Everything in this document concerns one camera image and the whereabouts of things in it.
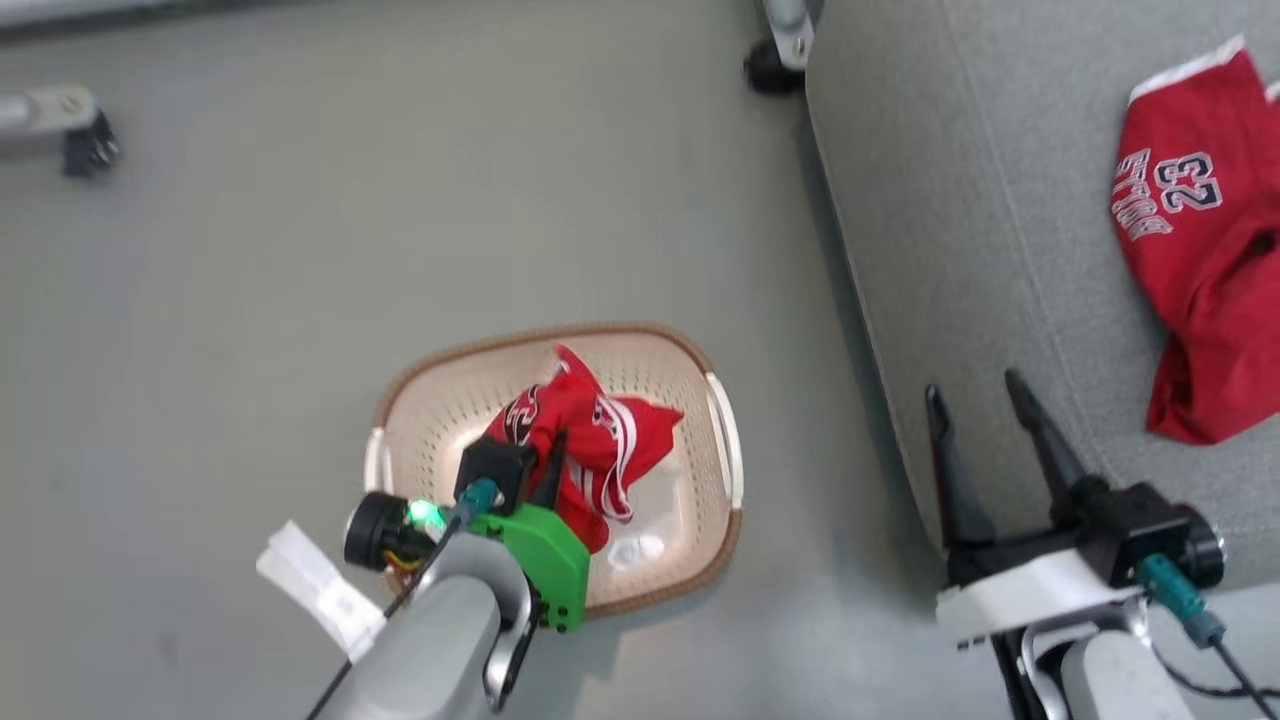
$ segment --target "beige plastic basket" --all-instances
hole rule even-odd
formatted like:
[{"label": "beige plastic basket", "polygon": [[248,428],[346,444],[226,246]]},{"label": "beige plastic basket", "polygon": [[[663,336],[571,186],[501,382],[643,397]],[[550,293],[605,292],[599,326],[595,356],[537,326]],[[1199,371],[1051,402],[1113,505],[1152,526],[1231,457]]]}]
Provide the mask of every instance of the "beige plastic basket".
[{"label": "beige plastic basket", "polygon": [[586,616],[630,612],[710,583],[742,515],[742,451],[728,396],[691,342],[655,325],[580,325],[433,355],[401,374],[378,407],[365,489],[452,503],[462,450],[554,366],[564,345],[611,395],[684,411],[675,448],[631,487],[634,519],[609,523],[591,556]]}]

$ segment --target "gray sofa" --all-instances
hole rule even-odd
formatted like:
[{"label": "gray sofa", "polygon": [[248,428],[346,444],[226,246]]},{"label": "gray sofa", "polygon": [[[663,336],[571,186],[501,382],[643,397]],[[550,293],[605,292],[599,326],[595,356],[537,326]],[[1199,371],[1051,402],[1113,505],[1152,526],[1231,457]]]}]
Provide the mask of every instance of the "gray sofa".
[{"label": "gray sofa", "polygon": [[1280,579],[1280,418],[1216,447],[1144,429],[1166,332],[1108,215],[1130,90],[1244,32],[1280,79],[1275,0],[827,3],[808,101],[920,515],[940,383],[1002,532],[1047,493],[1005,396],[1018,366],[1085,461],[1152,480],[1228,539],[1228,587]]}]

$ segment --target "caster wheel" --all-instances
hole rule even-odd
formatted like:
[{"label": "caster wheel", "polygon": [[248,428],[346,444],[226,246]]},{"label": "caster wheel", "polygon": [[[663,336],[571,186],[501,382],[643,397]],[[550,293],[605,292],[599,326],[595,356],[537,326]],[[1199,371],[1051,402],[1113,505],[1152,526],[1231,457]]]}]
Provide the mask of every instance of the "caster wheel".
[{"label": "caster wheel", "polygon": [[115,142],[106,115],[97,114],[87,128],[69,131],[63,141],[63,174],[88,178],[115,163],[120,146]]},{"label": "caster wheel", "polygon": [[782,64],[773,38],[756,42],[742,60],[746,82],[763,95],[790,95],[804,87],[804,73]]}]

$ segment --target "red jersey in basket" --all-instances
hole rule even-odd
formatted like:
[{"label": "red jersey in basket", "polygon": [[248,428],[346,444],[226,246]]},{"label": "red jersey in basket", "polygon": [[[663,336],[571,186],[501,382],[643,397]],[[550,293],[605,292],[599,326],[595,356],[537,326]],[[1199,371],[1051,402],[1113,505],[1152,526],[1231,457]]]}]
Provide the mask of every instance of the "red jersey in basket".
[{"label": "red jersey in basket", "polygon": [[1280,411],[1280,108],[1243,38],[1134,90],[1111,201],[1170,329],[1147,427],[1211,445]]},{"label": "red jersey in basket", "polygon": [[577,355],[563,346],[556,355],[550,380],[521,392],[486,433],[538,448],[532,491],[556,436],[567,430],[556,512],[594,553],[609,542],[605,519],[631,520],[627,491],[671,452],[672,429],[684,415],[636,397],[608,396]]}]

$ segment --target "basket rim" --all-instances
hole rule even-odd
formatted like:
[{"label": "basket rim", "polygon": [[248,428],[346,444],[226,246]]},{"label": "basket rim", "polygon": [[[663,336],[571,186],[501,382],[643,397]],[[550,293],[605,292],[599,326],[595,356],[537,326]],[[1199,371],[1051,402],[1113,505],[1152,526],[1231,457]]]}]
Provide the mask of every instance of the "basket rim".
[{"label": "basket rim", "polygon": [[[428,355],[426,357],[413,363],[407,369],[404,369],[399,375],[392,380],[387,392],[378,402],[378,410],[374,414],[374,428],[385,428],[387,421],[390,419],[392,407],[396,406],[396,401],[399,398],[401,393],[415,378],[422,373],[445,363],[458,360],[470,355],[476,355],[480,352],[488,352],[492,350],[500,350],[504,347],[511,347],[515,345],[527,345],[531,342],[548,342],[558,340],[572,340],[575,337],[589,337],[598,334],[652,334],[660,337],[676,345],[685,351],[686,355],[694,361],[698,369],[707,375],[713,373],[712,364],[707,359],[707,355],[692,343],[687,337],[677,331],[673,331],[666,325],[659,325],[657,323],[588,323],[588,324],[571,324],[571,325],[557,325],[536,331],[529,331],[522,333],[511,333],[504,336],[498,336],[489,340],[483,340],[477,342],[471,342]],[[737,547],[737,537],[742,523],[742,509],[732,507],[728,514],[728,524],[724,528],[724,539],[721,542],[721,547],[716,551],[710,562],[705,568],[699,570],[692,578],[685,579],[673,585],[659,588],[655,591],[649,591],[646,593],[639,594],[632,598],[620,600],[614,602],[608,602],[604,605],[598,605],[595,607],[586,609],[586,620],[595,620],[599,618],[608,618],[611,615],[622,615],[626,612],[634,612],[643,610],[645,607],[659,605],[668,600],[675,600],[682,597],[691,592],[699,591],[716,580],[719,574],[724,570],[728,564],[730,557],[733,555],[733,550]]]}]

